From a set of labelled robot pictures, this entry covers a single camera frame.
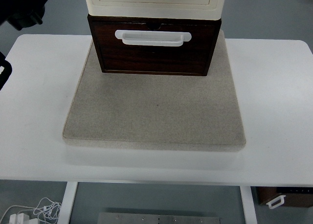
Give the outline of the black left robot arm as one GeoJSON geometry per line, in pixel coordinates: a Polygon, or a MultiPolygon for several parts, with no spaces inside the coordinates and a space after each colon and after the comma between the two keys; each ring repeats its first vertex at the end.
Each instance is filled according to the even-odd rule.
{"type": "Polygon", "coordinates": [[[8,22],[16,30],[42,24],[48,0],[0,0],[0,23],[8,22]]]}

